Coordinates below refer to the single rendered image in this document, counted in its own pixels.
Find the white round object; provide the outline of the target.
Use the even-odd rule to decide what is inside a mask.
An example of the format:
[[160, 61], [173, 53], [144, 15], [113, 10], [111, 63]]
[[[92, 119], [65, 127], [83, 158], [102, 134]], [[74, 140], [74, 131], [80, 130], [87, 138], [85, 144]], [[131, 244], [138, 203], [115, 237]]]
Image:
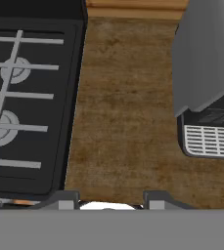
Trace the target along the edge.
[[109, 203], [97, 201], [80, 201], [81, 210], [135, 210], [134, 206], [122, 203]]

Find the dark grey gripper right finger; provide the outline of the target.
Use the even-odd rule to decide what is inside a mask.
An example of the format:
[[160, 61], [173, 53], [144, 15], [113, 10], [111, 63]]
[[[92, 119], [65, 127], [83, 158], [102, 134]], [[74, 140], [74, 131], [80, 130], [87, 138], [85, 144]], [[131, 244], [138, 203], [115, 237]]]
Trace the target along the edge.
[[194, 210], [194, 207], [174, 199], [167, 191], [145, 190], [143, 207], [147, 210]]

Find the black gas hob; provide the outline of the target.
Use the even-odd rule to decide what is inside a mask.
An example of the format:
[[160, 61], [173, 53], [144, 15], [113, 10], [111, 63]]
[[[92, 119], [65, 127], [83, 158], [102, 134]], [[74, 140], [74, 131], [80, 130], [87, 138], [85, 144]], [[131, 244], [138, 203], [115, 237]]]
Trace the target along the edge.
[[0, 0], [0, 206], [65, 186], [86, 0]]

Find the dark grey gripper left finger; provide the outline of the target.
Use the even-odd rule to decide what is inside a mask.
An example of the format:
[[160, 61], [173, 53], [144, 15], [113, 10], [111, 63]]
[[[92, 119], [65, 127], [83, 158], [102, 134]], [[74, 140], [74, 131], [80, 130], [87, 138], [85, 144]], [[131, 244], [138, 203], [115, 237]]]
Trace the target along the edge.
[[41, 202], [42, 209], [78, 210], [79, 192], [75, 190], [56, 191], [48, 200]]

